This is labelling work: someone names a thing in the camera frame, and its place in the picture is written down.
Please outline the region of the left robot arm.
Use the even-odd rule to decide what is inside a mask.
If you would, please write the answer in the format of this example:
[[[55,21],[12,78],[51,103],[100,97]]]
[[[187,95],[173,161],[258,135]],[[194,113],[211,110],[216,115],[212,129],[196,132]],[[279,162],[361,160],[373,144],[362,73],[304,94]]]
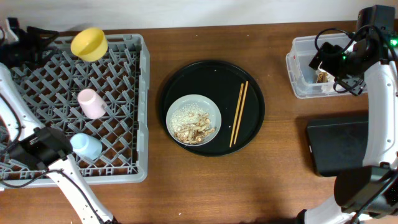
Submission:
[[[23,30],[15,17],[6,19],[1,39],[1,119],[10,145],[3,151],[11,159],[52,179],[70,202],[82,223],[117,223],[97,199],[72,156],[72,145],[63,131],[47,127],[31,112],[21,97],[10,70],[27,63],[44,66],[56,48],[54,30],[28,27]]]

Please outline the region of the grey plate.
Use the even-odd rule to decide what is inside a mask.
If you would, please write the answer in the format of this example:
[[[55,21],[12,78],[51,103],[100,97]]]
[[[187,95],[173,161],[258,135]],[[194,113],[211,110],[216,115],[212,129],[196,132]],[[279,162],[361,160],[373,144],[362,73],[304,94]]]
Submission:
[[[216,128],[216,131],[214,133],[210,134],[210,136],[205,139],[204,143],[197,144],[197,145],[188,145],[188,144],[184,144],[184,143],[177,141],[172,136],[172,131],[171,131],[171,127],[170,127],[170,118],[171,118],[172,113],[175,112],[178,108],[181,108],[183,105],[187,105],[190,103],[197,104],[199,107],[203,108],[207,113],[209,113],[210,119],[212,122],[211,126]],[[218,134],[220,127],[221,127],[221,112],[218,109],[217,105],[212,100],[210,100],[209,98],[207,98],[205,96],[185,95],[185,96],[175,100],[171,104],[171,106],[168,108],[165,123],[166,123],[167,132],[171,135],[171,137],[177,143],[183,144],[184,146],[193,146],[193,147],[203,146],[203,145],[209,143],[211,140],[213,140],[216,137],[216,135]]]

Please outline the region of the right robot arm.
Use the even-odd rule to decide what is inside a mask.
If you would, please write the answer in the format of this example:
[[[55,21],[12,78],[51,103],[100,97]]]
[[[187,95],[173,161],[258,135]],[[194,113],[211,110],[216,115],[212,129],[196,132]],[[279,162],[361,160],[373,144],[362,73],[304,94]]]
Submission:
[[[306,134],[318,175],[333,195],[295,223],[361,223],[397,215],[397,33],[394,7],[360,10],[356,30],[329,28],[294,39],[286,56],[298,98],[366,91],[368,116],[316,119]]]

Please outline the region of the food scraps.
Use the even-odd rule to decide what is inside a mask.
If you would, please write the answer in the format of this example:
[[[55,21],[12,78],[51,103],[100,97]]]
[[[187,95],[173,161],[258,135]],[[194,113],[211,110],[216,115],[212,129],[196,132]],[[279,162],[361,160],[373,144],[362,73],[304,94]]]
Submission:
[[[178,108],[170,118],[172,136],[188,145],[204,143],[216,131],[211,125],[209,113],[194,103]]]

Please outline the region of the pink cup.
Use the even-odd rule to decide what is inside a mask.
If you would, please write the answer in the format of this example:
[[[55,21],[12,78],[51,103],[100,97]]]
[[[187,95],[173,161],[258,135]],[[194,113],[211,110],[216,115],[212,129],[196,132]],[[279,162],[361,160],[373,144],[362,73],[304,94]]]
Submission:
[[[89,119],[98,119],[106,113],[105,101],[91,88],[80,91],[77,100],[84,115]]]

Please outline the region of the yellow bowl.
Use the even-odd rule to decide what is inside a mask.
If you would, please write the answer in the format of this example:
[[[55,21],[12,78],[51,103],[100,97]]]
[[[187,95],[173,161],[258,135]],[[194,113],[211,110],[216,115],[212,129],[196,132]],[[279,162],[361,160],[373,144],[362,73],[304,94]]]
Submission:
[[[85,29],[72,40],[72,54],[86,62],[101,59],[108,51],[108,42],[104,32],[96,27]]]

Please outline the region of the wooden chopstick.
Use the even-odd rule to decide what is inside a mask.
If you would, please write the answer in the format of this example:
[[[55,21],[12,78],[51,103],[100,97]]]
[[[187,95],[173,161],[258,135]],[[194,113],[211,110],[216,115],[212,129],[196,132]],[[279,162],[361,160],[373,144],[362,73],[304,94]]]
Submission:
[[[244,88],[243,88],[243,94],[242,94],[242,97],[241,97],[241,102],[240,102],[240,106],[239,106],[239,113],[238,113],[238,119],[237,119],[237,123],[236,123],[236,130],[235,130],[235,133],[234,133],[233,145],[236,144],[237,136],[238,136],[238,133],[239,133],[239,128],[240,128],[240,124],[241,124],[241,118],[242,118],[242,115],[243,115],[244,104],[245,104],[245,101],[246,101],[247,90],[248,90],[248,81],[245,82]]]
[[[234,133],[235,133],[235,130],[236,130],[236,123],[237,123],[237,119],[238,119],[239,106],[240,106],[241,97],[242,97],[242,94],[243,94],[243,88],[244,88],[244,84],[242,83],[241,87],[240,87],[240,90],[239,90],[239,96],[238,96],[238,102],[237,102],[237,105],[236,105],[236,111],[235,111],[235,114],[234,114],[233,128],[232,128],[230,142],[229,142],[229,147],[230,148],[233,145]]]

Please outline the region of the white napkin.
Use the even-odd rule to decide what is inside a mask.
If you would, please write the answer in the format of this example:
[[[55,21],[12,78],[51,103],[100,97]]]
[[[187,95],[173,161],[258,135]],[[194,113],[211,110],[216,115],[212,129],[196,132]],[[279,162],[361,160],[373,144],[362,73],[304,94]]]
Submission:
[[[334,94],[335,88],[337,84],[335,82],[328,82],[328,83],[323,83],[321,86],[321,93],[323,94]]]

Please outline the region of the light blue cup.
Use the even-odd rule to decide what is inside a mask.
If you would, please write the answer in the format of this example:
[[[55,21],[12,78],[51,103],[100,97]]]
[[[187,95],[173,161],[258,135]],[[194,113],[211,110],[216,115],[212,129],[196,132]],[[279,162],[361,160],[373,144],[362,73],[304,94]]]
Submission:
[[[84,133],[73,135],[70,143],[74,153],[91,160],[99,158],[102,151],[101,141]]]

